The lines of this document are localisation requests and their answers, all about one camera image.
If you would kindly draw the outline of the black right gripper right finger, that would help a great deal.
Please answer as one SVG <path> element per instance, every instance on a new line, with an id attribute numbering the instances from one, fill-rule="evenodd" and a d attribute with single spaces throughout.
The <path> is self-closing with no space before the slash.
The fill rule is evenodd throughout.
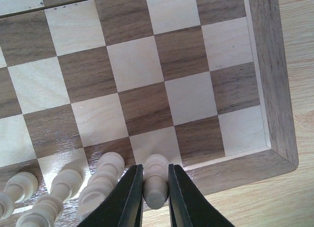
<path id="1" fill-rule="evenodd" d="M 205 199 L 180 165 L 169 165 L 168 186 L 172 227 L 233 226 Z"/>

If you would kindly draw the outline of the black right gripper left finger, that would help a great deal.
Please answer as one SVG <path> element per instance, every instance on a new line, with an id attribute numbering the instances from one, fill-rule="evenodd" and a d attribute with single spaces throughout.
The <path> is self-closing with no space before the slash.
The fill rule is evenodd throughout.
<path id="1" fill-rule="evenodd" d="M 143 215 L 143 166 L 132 165 L 109 196 L 80 227 L 140 227 Z"/>

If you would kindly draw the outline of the white chess piece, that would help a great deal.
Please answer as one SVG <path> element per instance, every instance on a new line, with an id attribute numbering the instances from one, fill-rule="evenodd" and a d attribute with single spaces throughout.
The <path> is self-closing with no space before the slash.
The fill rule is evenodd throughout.
<path id="1" fill-rule="evenodd" d="M 168 160 L 160 154 L 149 156 L 143 165 L 143 197 L 151 209 L 162 208 L 168 199 L 168 166 Z"/>

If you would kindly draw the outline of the wooden chessboard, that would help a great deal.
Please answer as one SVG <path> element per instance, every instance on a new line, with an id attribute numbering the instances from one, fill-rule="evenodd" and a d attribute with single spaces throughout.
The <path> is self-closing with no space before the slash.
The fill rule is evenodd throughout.
<path id="1" fill-rule="evenodd" d="M 294 171 L 279 0 L 0 0 L 0 186 L 106 152 L 181 165 L 204 195 Z"/>

